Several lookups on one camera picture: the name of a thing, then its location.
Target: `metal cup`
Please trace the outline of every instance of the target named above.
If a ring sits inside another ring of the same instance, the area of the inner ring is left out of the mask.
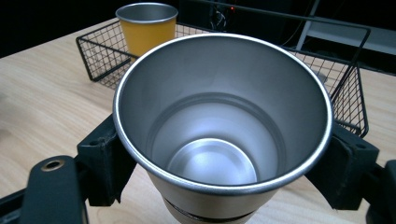
[[[177,9],[160,3],[137,3],[116,11],[130,53],[148,50],[175,38]]]
[[[305,174],[332,128],[328,94],[294,56],[227,34],[169,41],[114,98],[119,137],[181,222],[246,221]]]

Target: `cup rim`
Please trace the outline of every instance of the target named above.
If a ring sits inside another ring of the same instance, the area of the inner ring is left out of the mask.
[[[134,71],[134,68],[137,67],[141,61],[144,61],[145,58],[149,57],[151,54],[155,53],[156,50],[161,49],[167,45],[172,45],[176,42],[181,42],[187,39],[194,39],[194,38],[200,38],[200,37],[205,37],[205,36],[217,36],[217,37],[230,37],[230,38],[240,38],[240,39],[245,39],[248,41],[253,41],[257,42],[259,44],[266,45],[267,47],[273,48],[275,50],[279,50],[282,53],[284,53],[287,57],[292,58],[296,63],[298,63],[300,66],[302,66],[307,74],[311,76],[317,83],[320,93],[322,94],[324,104],[326,105],[327,108],[327,114],[326,114],[326,120],[327,124],[325,129],[323,130],[323,136],[318,142],[317,148],[306,158],[305,161],[291,169],[290,171],[286,172],[283,175],[277,176],[272,179],[268,179],[265,181],[257,182],[257,183],[251,183],[251,184],[246,184],[246,185],[236,185],[236,186],[224,186],[224,185],[211,185],[211,184],[206,184],[206,183],[201,183],[201,182],[196,182],[193,180],[185,179],[177,175],[173,175],[167,171],[165,171],[163,168],[160,168],[156,164],[154,164],[152,161],[150,161],[146,156],[144,156],[131,142],[129,139],[128,135],[125,133],[123,130],[123,122],[121,121],[120,118],[120,98],[122,94],[122,90],[124,89],[124,85],[126,81],[128,80],[128,77],[130,74]],[[192,191],[198,191],[198,192],[205,192],[209,194],[216,194],[216,195],[242,195],[242,194],[256,194],[256,193],[263,193],[275,189],[279,189],[290,182],[294,181],[298,177],[304,175],[306,172],[308,172],[319,160],[319,158],[324,154],[324,151],[327,148],[327,145],[330,143],[331,140],[331,134],[332,134],[332,122],[333,122],[333,117],[332,117],[332,104],[330,101],[330,98],[328,96],[328,93],[324,86],[321,84],[320,80],[318,77],[312,72],[312,70],[309,69],[307,65],[305,65],[303,62],[301,62],[299,59],[297,59],[295,56],[291,55],[284,49],[273,45],[271,43],[268,43],[266,41],[246,36],[246,35],[234,35],[234,34],[222,34],[222,33],[214,33],[214,34],[199,34],[199,35],[188,35],[184,37],[180,37],[174,40],[171,40],[169,42],[163,43],[160,46],[151,49],[148,53],[140,57],[125,73],[125,76],[121,79],[119,86],[116,89],[115,92],[115,97],[113,101],[113,118],[115,121],[115,126],[117,133],[119,135],[119,138],[121,142],[124,144],[126,147],[127,151],[133,156],[133,158],[143,166],[148,172],[150,172],[153,175],[158,176],[160,179],[165,180],[166,182],[171,183],[172,185],[179,186],[183,189],[189,189]]]
[[[160,19],[160,20],[134,20],[131,18],[125,17],[125,15],[122,15],[122,12],[125,9],[131,8],[131,7],[142,7],[142,6],[155,6],[155,7],[162,7],[162,8],[169,8],[172,9],[172,15],[170,17]],[[161,23],[161,22],[166,22],[174,19],[178,15],[178,11],[175,7],[172,7],[170,5],[162,4],[162,3],[134,3],[130,5],[126,5],[123,7],[120,7],[116,11],[116,17],[119,18],[121,21],[128,21],[131,23],[139,23],[139,24],[153,24],[153,23]]]

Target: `table surface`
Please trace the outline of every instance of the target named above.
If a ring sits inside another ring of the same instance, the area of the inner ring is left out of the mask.
[[[114,91],[88,79],[76,37],[108,22],[0,59],[0,198],[26,187],[46,158],[77,155],[76,145],[112,113]],[[396,159],[396,77],[361,70],[378,164]],[[358,211],[332,210],[303,176],[280,189],[248,223],[364,223]],[[111,207],[90,207],[91,223],[177,223],[144,169],[137,165]]]

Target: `screw hole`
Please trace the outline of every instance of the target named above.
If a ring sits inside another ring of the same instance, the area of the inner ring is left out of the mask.
[[[64,166],[63,160],[49,161],[43,167],[41,167],[41,170],[44,172],[49,172],[49,171],[57,170],[62,166]]]

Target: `metal mesh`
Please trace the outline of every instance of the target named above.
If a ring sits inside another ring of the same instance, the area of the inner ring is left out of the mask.
[[[178,24],[175,37],[209,32]],[[127,51],[118,21],[79,36],[76,41],[90,80],[113,90],[136,58]],[[331,96],[335,120],[360,137],[366,135],[368,122],[359,67],[309,52],[286,50],[311,68],[322,81]]]

